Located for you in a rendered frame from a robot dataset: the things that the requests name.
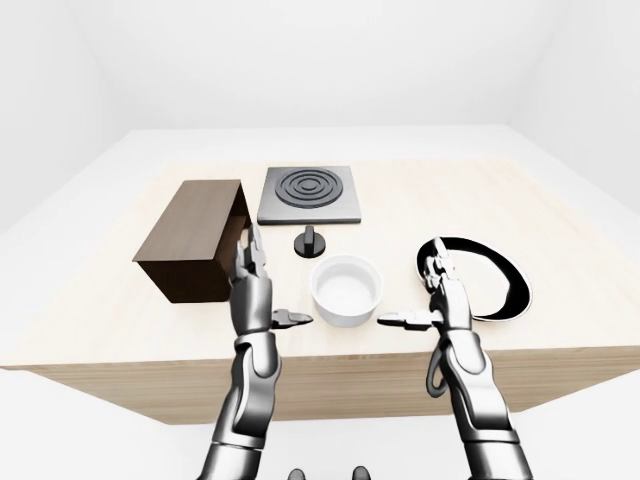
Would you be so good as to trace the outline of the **round black stove knob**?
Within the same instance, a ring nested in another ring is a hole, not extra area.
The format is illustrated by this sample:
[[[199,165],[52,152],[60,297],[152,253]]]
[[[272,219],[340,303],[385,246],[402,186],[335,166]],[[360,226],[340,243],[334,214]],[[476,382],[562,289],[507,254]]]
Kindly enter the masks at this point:
[[[294,240],[294,252],[305,259],[317,258],[325,252],[325,249],[324,237],[311,225],[307,225]]]

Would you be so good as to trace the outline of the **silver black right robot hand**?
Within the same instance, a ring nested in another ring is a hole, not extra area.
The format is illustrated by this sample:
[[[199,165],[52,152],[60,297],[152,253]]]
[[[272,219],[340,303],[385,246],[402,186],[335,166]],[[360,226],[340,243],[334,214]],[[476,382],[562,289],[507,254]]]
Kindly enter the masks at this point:
[[[382,314],[377,323],[409,331],[426,331],[431,327],[440,331],[470,330],[469,300],[444,239],[436,237],[424,244],[418,260],[423,286],[430,295],[429,308]]]

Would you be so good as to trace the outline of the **dark brown wooden cabinet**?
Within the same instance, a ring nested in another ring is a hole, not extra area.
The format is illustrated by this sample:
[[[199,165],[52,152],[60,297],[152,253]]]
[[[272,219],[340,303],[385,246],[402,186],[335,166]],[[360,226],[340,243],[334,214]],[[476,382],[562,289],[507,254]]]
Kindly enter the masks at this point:
[[[235,244],[251,224],[240,180],[186,180],[133,261],[171,303],[225,302]]]

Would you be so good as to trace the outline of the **flat dark stove plate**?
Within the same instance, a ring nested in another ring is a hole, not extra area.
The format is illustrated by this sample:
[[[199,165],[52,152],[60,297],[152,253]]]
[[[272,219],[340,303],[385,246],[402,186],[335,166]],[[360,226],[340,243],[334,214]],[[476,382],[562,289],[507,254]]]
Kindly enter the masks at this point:
[[[260,225],[358,224],[361,210],[349,166],[269,167]]]

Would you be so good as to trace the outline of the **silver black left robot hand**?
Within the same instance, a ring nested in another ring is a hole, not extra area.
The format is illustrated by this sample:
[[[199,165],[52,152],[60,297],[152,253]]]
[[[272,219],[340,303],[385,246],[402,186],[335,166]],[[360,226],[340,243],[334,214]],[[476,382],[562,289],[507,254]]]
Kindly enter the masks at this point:
[[[272,308],[273,285],[265,270],[266,254],[256,225],[248,229],[246,246],[237,241],[230,273],[231,320],[238,336],[309,324],[304,313]]]

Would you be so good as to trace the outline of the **white plate with black rim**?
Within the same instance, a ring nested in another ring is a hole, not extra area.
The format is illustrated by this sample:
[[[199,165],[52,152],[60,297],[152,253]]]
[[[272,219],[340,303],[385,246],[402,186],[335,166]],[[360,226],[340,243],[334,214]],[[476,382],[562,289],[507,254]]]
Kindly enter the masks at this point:
[[[448,272],[450,251],[471,253],[485,258],[499,271],[507,282],[504,304],[496,312],[487,315],[472,314],[472,319],[482,322],[511,321],[523,315],[532,303],[532,289],[524,272],[508,257],[491,246],[465,237],[435,237],[424,243],[417,252],[416,269],[424,288],[433,294],[440,280]]]

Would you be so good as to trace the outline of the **white round bowl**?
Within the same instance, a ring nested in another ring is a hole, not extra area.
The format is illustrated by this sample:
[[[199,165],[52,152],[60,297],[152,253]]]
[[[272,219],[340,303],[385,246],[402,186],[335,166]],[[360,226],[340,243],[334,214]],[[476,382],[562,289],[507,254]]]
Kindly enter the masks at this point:
[[[366,323],[382,300],[381,272],[364,258],[340,254],[320,261],[310,274],[310,293],[320,317],[339,328]]]

